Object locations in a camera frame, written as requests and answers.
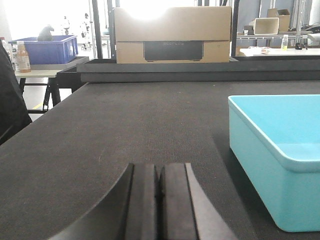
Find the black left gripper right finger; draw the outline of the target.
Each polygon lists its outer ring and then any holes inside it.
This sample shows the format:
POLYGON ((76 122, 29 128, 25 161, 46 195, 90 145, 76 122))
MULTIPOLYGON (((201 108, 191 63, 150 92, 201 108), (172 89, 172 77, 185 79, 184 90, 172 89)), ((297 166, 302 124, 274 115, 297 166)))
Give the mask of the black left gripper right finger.
POLYGON ((160 174, 163 240, 236 240, 200 186, 190 163, 170 163, 160 174))

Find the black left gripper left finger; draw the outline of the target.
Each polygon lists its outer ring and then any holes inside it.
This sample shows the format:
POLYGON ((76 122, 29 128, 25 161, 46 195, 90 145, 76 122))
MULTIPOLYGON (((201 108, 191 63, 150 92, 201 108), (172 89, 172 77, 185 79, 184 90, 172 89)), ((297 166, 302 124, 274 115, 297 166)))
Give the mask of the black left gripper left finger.
POLYGON ((156 240, 158 178, 153 164, 128 164, 112 189, 53 240, 156 240))

